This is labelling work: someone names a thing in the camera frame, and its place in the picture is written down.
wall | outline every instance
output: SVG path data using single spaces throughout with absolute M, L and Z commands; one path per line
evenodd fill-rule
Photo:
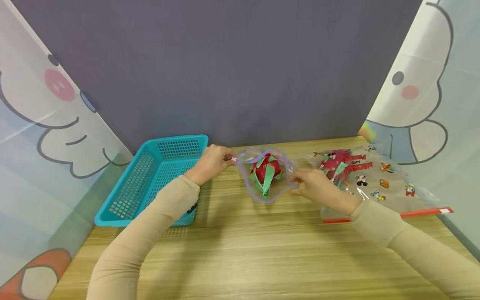
M 0 100 L 0 299 L 44 300 L 132 155 L 9 1 Z
M 420 0 L 13 0 L 135 152 L 353 136 Z
M 424 1 L 361 133 L 456 211 L 441 220 L 480 260 L 479 9 Z

plastic bag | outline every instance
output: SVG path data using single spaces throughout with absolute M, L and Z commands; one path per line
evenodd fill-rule
M 361 200 L 377 201 L 402 217 L 453 212 L 429 191 L 412 183 L 408 174 L 375 145 L 314 153 L 307 160 L 337 187 Z M 329 207 L 323 207 L 321 215 L 324 223 L 350 221 Z
M 298 187 L 289 180 L 294 166 L 279 149 L 249 147 L 237 153 L 236 161 L 250 195 L 258 202 L 271 203 L 284 191 Z

beige sleeve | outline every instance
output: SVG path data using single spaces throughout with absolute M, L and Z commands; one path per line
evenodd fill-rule
M 452 299 L 480 299 L 480 266 L 404 222 L 374 201 L 362 201 L 351 216 L 355 230 L 395 251 Z
M 87 300 L 136 299 L 145 257 L 162 233 L 195 204 L 199 191 L 183 175 L 161 189 L 100 256 L 90 279 Z

basket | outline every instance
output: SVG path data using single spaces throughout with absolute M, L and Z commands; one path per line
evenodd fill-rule
M 142 144 L 95 216 L 97 226 L 125 227 L 155 199 L 160 189 L 195 166 L 208 137 L 203 134 L 153 139 Z M 196 207 L 173 226 L 190 225 Z

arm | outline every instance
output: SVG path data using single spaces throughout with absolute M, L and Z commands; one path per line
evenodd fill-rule
M 480 299 L 480 266 L 404 222 L 400 214 L 339 190 L 318 170 L 298 169 L 290 179 L 305 183 L 293 194 L 350 216 L 358 233 L 395 251 L 449 297 Z
M 196 165 L 161 189 L 98 259 L 87 300 L 134 300 L 140 267 L 162 233 L 197 201 L 200 186 L 236 163 L 232 150 L 211 145 Z
M 452 299 L 480 299 L 480 266 L 403 221 L 373 201 L 351 215 L 355 230 L 395 251 L 407 264 Z

